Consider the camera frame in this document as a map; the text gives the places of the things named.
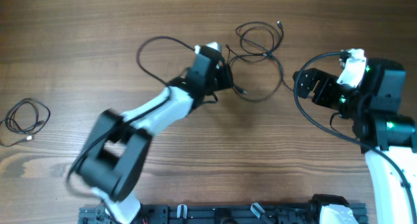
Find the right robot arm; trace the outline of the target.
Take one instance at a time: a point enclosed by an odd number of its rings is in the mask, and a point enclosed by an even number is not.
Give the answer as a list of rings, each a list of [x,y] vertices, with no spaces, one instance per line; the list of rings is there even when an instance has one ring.
[[[334,76],[306,63],[293,74],[295,104],[313,125],[360,146],[369,169],[379,223],[416,222],[416,122],[400,115],[406,71],[395,61],[338,53]],[[353,137],[313,120],[299,99],[336,110],[353,121]]]

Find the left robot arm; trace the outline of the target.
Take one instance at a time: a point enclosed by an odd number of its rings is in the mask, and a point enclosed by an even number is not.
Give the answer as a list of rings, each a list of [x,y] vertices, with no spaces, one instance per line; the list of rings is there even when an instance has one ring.
[[[80,223],[141,223],[146,220],[134,187],[152,139],[174,122],[207,104],[207,96],[231,88],[229,68],[216,42],[195,46],[195,60],[185,76],[164,83],[146,104],[123,113],[101,113],[70,172],[79,175],[102,200],[93,216]]]

